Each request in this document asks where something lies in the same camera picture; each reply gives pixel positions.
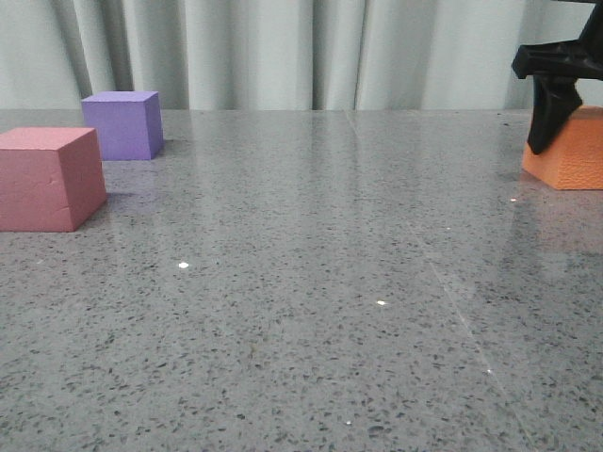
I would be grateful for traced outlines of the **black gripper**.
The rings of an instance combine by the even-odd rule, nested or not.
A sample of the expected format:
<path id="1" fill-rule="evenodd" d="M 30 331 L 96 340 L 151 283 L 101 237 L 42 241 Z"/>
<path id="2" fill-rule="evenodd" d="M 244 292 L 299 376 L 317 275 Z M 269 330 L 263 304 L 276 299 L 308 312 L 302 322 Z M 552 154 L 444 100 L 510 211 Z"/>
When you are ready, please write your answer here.
<path id="1" fill-rule="evenodd" d="M 512 68 L 520 79 L 534 75 L 528 144 L 543 153 L 583 104 L 578 79 L 602 79 L 602 2 L 595 2 L 576 40 L 520 45 Z"/>

